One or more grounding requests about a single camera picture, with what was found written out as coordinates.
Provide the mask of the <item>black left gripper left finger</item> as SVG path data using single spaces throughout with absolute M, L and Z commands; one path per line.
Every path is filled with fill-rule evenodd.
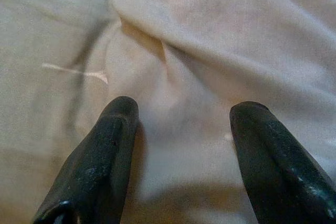
M 138 123 L 134 99 L 112 100 L 64 162 L 33 223 L 120 223 Z

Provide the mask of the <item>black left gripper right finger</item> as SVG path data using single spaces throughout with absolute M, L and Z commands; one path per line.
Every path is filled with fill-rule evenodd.
M 242 102 L 229 118 L 259 223 L 335 223 L 335 183 L 266 106 Z

